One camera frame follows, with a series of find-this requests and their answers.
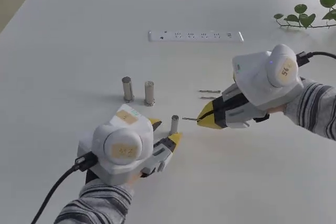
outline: electrical outlet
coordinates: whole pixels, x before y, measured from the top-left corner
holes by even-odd
[[[243,42],[239,31],[150,31],[149,41]]]

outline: human hand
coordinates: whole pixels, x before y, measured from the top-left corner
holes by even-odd
[[[271,108],[269,109],[267,112],[269,114],[272,114],[272,113],[277,113],[277,112],[284,112],[285,111],[285,108],[286,108],[286,104],[283,104],[279,107],[276,107],[276,108]]]
[[[134,183],[141,177],[142,173],[137,173],[131,176],[131,178],[126,182],[129,186],[133,186]]]

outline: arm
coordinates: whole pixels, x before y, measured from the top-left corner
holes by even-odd
[[[132,184],[138,177],[124,185],[108,186],[88,170],[79,199],[67,204],[54,224],[124,223],[133,196]]]
[[[298,126],[320,136],[336,139],[336,89],[303,79],[304,91],[285,106],[270,110],[283,111]]]

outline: small metal rod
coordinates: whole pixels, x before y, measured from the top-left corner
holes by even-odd
[[[213,93],[213,94],[220,94],[220,90],[199,90],[201,93]]]
[[[204,99],[204,100],[214,100],[217,97],[200,97],[200,99]]]
[[[196,118],[182,118],[182,120],[198,121]]]

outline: white tabletop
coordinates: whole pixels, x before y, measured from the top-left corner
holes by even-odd
[[[197,116],[198,89],[232,83],[234,55],[284,43],[296,52],[336,51],[335,29],[286,30],[272,16],[318,0],[27,0],[0,34],[0,216],[30,223],[76,158],[78,136],[122,104],[130,76],[146,116]],[[241,31],[243,44],[148,42],[149,30]],[[323,57],[302,76],[335,85],[336,62]],[[143,105],[144,82],[156,104]],[[246,130],[180,122],[183,142],[169,167],[135,187],[127,223],[335,223],[336,144],[283,115]],[[85,175],[56,191],[40,223],[52,223],[75,199]]]

